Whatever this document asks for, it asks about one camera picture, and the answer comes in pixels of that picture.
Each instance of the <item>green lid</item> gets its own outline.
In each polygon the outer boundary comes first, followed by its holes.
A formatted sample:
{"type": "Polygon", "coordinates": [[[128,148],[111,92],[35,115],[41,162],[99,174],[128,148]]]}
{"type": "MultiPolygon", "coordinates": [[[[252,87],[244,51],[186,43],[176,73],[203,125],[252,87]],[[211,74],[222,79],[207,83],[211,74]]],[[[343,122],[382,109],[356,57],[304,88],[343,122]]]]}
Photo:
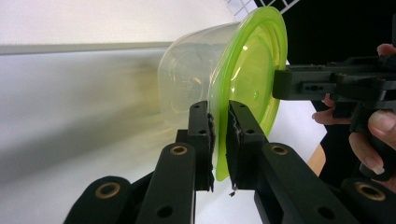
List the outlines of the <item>green lid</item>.
{"type": "Polygon", "coordinates": [[[268,135],[279,106],[272,97],[274,73],[285,68],[287,47],[285,23],[274,7],[260,7],[248,14],[228,42],[209,94],[218,130],[217,180],[229,176],[225,157],[229,100],[247,105],[268,135]]]}

